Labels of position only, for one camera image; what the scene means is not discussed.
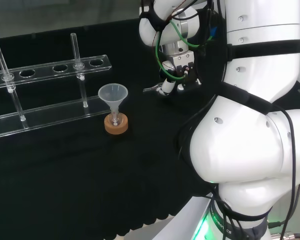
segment clear plastic base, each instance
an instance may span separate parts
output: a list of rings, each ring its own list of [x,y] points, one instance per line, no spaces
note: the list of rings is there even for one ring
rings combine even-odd
[[[78,119],[89,118],[110,113],[109,107],[98,97],[87,98],[88,107],[84,107],[82,99],[58,103],[54,105],[24,110],[26,123],[24,127],[17,112],[0,116],[0,138],[40,129]]]

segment rack hole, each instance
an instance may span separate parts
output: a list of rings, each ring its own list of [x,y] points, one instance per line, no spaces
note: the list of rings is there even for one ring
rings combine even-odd
[[[33,69],[24,70],[20,72],[20,76],[23,78],[30,78],[31,76],[35,75],[36,71]]]
[[[98,67],[104,64],[104,61],[102,61],[101,59],[96,59],[96,60],[91,60],[89,63],[93,67]]]
[[[52,69],[55,72],[62,73],[62,72],[65,72],[68,69],[68,66],[65,65],[65,64],[57,65],[57,66],[54,66]]]

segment black strap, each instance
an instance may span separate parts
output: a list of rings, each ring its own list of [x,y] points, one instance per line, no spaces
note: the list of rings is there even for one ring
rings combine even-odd
[[[271,212],[272,208],[270,208],[269,211],[267,211],[265,214],[258,215],[258,216],[248,216],[248,215],[243,215],[241,213],[238,213],[236,211],[232,211],[226,207],[223,207],[221,203],[217,202],[216,203],[220,209],[221,212],[224,211],[225,215],[231,219],[242,221],[242,222],[255,222],[259,221],[261,219],[264,219],[268,214]]]
[[[140,14],[139,18],[148,19],[156,32],[162,32],[169,24],[169,22],[162,20],[160,17],[158,17],[158,15],[155,12],[153,3],[151,3],[151,5],[149,6],[149,11],[143,11]]]
[[[232,226],[227,221],[223,219],[223,217],[218,213],[215,205],[215,201],[211,202],[210,205],[210,214],[212,220],[216,227],[220,230],[221,233],[224,232],[224,228],[226,227],[226,237],[230,240],[238,240],[238,239],[249,239],[249,240],[260,240],[268,229],[268,221],[267,216],[261,218],[264,219],[262,223],[258,226],[252,228],[244,228],[242,231],[237,226]]]
[[[227,60],[243,59],[262,56],[273,56],[283,54],[299,54],[300,40],[283,40],[283,41],[269,41],[258,42],[251,44],[227,45]]]
[[[224,81],[219,85],[218,95],[256,110],[263,115],[267,115],[273,110],[272,103]]]

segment plastic funnel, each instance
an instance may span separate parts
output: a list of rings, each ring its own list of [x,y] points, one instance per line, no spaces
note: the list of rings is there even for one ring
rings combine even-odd
[[[121,84],[110,83],[101,87],[98,95],[112,110],[116,110],[128,96],[128,89]]]

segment funnel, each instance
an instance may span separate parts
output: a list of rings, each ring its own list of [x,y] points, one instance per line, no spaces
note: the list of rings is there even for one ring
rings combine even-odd
[[[111,114],[104,120],[106,131],[114,135],[124,133],[128,129],[128,118],[119,113],[119,105],[128,96],[128,89],[121,84],[110,83],[101,87],[98,95],[111,109]]]

